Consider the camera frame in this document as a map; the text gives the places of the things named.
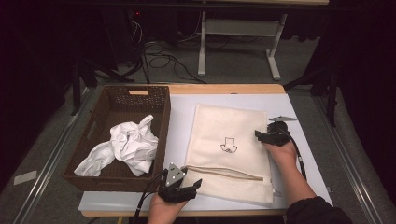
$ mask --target white table surface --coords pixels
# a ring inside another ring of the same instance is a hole
[[[268,118],[285,116],[296,118],[289,96],[280,94],[172,94],[171,115],[166,144],[164,168],[173,162],[180,167],[185,164],[186,152],[190,140],[191,128],[195,106],[197,104],[221,105],[232,108],[251,110],[264,110]],[[329,193],[313,158],[312,152],[306,142],[303,129],[299,121],[288,121],[290,135],[296,141],[304,160],[307,180],[313,191],[332,204]],[[280,173],[272,160],[271,170],[274,189],[277,194],[273,203],[243,203],[232,202],[214,197],[197,195],[190,200],[180,212],[181,216],[207,216],[211,212],[230,214],[267,214],[267,211],[277,211],[282,214],[286,211],[286,200]],[[99,212],[103,217],[109,216],[108,212],[117,216],[134,213],[141,193],[134,192],[102,192],[85,191],[78,210],[84,216],[90,212]],[[149,210],[150,197],[147,197],[142,207],[142,216]]]

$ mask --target human arm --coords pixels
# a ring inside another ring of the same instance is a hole
[[[317,196],[297,169],[297,152],[292,142],[282,147],[262,144],[271,153],[282,175],[288,205]]]
[[[297,151],[292,142],[283,147],[263,144],[276,162],[285,185],[288,202],[288,224],[351,224],[352,221],[337,207],[332,207],[308,185],[297,169]]]
[[[155,193],[149,205],[148,224],[172,224],[187,202],[167,203]]]

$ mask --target white cloth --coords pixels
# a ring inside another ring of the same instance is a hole
[[[112,127],[110,141],[96,146],[75,174],[99,176],[114,159],[125,162],[136,176],[148,174],[158,146],[158,138],[150,129],[152,120],[153,117],[148,115],[139,124],[124,122]]]
[[[198,193],[271,203],[273,186],[268,152],[254,131],[266,132],[265,111],[197,105],[182,186],[202,178]]]
[[[88,157],[75,170],[76,175],[99,176],[101,170],[115,159],[108,142],[101,143],[91,150]]]
[[[136,176],[149,173],[158,146],[158,138],[151,132],[153,117],[145,117],[139,124],[124,122],[110,129],[110,145],[117,160],[125,162]]]

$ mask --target basket handle hole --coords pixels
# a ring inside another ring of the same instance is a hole
[[[148,91],[129,91],[130,95],[149,95]]]

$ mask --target canvas bag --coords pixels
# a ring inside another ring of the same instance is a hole
[[[197,105],[182,187],[203,179],[198,193],[256,203],[273,201],[268,152],[254,131],[266,133],[265,111]]]

